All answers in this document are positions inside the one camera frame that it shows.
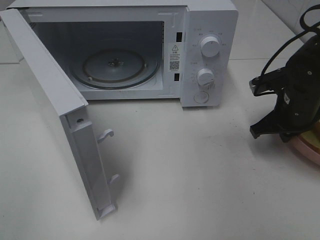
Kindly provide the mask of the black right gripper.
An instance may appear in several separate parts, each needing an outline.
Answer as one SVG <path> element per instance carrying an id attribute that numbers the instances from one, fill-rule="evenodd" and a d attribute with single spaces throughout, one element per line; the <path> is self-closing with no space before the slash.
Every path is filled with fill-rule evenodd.
<path id="1" fill-rule="evenodd" d="M 287 143 L 308 131 L 320 119 L 320 37 L 313 36 L 294 53 L 284 68 L 249 81 L 255 97 L 279 94 L 275 110 L 250 126 L 254 139 L 279 134 Z"/>

